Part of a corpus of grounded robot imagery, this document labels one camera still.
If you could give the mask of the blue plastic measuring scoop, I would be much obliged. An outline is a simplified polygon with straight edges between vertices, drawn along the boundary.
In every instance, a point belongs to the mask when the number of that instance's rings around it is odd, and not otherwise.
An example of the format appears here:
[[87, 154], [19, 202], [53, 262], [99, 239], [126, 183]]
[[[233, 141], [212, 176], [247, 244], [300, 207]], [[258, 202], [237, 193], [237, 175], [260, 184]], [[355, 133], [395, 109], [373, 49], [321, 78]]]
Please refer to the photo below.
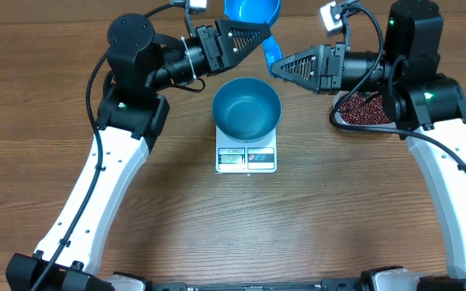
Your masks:
[[[267, 23], [272, 27], [278, 20], [282, 9], [282, 0], [225, 0], [224, 15], [229, 19], [249, 22]], [[271, 65], [282, 59], [282, 51], [274, 36], [264, 40], [262, 47], [269, 74], [273, 76]]]

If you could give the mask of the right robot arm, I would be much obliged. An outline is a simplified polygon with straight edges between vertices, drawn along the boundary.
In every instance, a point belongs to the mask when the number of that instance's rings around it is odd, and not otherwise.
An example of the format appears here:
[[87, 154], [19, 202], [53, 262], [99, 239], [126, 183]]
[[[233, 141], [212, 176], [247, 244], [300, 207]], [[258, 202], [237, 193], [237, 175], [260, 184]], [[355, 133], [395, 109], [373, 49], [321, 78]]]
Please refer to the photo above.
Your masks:
[[443, 17], [432, 1], [400, 0], [379, 29], [377, 52], [353, 52], [350, 43], [317, 45], [275, 61], [272, 74], [316, 94], [334, 94], [330, 123], [357, 93], [376, 93], [392, 122], [389, 132], [407, 143], [428, 186], [443, 234], [447, 271], [374, 268], [347, 282], [352, 290], [466, 290], [466, 97], [460, 84], [439, 73]]

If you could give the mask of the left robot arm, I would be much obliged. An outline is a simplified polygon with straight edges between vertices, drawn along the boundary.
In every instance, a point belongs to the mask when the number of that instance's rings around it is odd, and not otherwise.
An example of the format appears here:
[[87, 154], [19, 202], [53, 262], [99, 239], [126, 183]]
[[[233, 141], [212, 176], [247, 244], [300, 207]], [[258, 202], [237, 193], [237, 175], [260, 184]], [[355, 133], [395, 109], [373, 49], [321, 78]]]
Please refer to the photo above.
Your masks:
[[108, 232], [125, 193], [148, 159], [170, 110], [163, 90], [190, 91], [194, 81], [235, 68], [271, 31], [267, 23], [218, 19], [189, 36], [158, 33], [149, 15], [125, 14], [108, 29], [101, 62], [110, 69], [84, 168], [57, 220], [32, 255], [6, 267], [13, 290], [149, 290], [149, 280], [115, 272], [98, 276]]

